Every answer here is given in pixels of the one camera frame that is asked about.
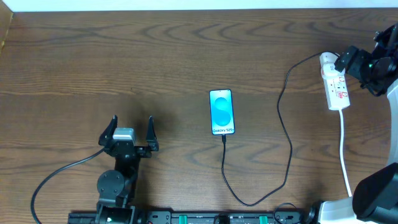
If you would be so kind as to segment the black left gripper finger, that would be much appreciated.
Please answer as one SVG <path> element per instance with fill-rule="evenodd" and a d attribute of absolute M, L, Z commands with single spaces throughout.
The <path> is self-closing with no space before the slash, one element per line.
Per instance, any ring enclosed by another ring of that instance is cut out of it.
<path fill-rule="evenodd" d="M 118 117 L 116 115 L 113 116 L 112 120 L 108 124 L 107 128 L 103 131 L 103 133 L 99 137 L 99 145 L 106 145 L 113 138 L 113 133 L 118 125 Z"/>
<path fill-rule="evenodd" d="M 155 134 L 153 116 L 149 117 L 146 141 L 150 148 L 157 148 L 157 136 Z"/>

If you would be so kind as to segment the blue screen Galaxy smartphone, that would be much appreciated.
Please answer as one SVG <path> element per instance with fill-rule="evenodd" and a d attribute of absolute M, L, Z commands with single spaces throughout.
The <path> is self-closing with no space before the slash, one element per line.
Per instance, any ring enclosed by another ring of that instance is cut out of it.
<path fill-rule="evenodd" d="M 209 92 L 211 132 L 213 135 L 234 134 L 233 96 L 230 89 Z"/>

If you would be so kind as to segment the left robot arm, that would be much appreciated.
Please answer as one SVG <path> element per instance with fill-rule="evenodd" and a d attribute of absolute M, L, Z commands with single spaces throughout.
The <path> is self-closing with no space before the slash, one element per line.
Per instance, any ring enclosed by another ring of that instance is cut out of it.
<path fill-rule="evenodd" d="M 147 145 L 138 146 L 135 130 L 119 128 L 117 116 L 113 116 L 100 135 L 98 144 L 107 155 L 115 158 L 115 165 L 98 178 L 99 200 L 94 224 L 147 223 L 146 212 L 131 205 L 131 201 L 136 194 L 141 159 L 150 158 L 153 151 L 159 150 L 153 117 L 149 118 L 146 141 Z"/>

